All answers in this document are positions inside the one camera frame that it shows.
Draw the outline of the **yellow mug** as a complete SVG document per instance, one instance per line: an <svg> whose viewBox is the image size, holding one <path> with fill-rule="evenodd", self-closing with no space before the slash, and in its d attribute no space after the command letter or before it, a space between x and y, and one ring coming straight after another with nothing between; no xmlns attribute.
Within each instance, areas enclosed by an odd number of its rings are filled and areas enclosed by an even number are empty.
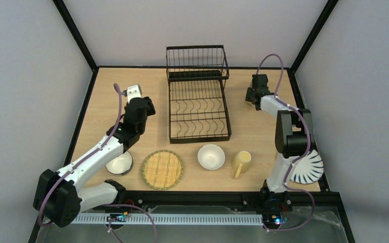
<svg viewBox="0 0 389 243"><path fill-rule="evenodd" d="M248 171L251 166L252 156L248 151L238 152L232 159L231 166L234 171L234 179Z"/></svg>

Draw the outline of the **black wire dish rack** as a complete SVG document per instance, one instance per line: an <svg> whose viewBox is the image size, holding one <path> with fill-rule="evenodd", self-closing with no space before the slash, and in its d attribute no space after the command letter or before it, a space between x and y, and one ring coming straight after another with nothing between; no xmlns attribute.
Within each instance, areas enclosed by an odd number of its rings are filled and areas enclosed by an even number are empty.
<svg viewBox="0 0 389 243"><path fill-rule="evenodd" d="M170 143L230 140L225 97L229 66L224 46L169 46L166 75Z"/></svg>

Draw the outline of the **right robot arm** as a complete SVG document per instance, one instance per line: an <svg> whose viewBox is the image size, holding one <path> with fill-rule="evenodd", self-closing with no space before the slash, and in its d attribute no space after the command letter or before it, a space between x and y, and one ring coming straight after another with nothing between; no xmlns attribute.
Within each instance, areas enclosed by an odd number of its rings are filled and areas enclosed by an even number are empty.
<svg viewBox="0 0 389 243"><path fill-rule="evenodd" d="M268 194L284 193L290 190L290 176L312 146L307 115L282 101L276 94L247 97L246 101L254 104L257 110L276 118L275 147L278 155L273 172L266 180L266 191ZM155 179L169 179L172 172L182 170L182 164L171 151L158 150L146 157L141 168L144 181L148 182L150 174Z"/></svg>

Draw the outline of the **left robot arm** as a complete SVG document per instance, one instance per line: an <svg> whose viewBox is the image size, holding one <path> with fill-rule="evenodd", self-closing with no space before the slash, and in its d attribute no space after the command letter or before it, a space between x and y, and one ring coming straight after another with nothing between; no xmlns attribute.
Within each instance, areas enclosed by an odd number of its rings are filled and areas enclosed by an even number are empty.
<svg viewBox="0 0 389 243"><path fill-rule="evenodd" d="M84 185L112 160L127 152L144 134L147 118L155 114L152 100L142 95L139 84L122 91L113 85L119 98L118 116L101 140L74 162L57 171L47 169L38 179L33 207L40 227L69 225L80 212L96 207L123 207L122 185L114 180L85 188Z"/></svg>

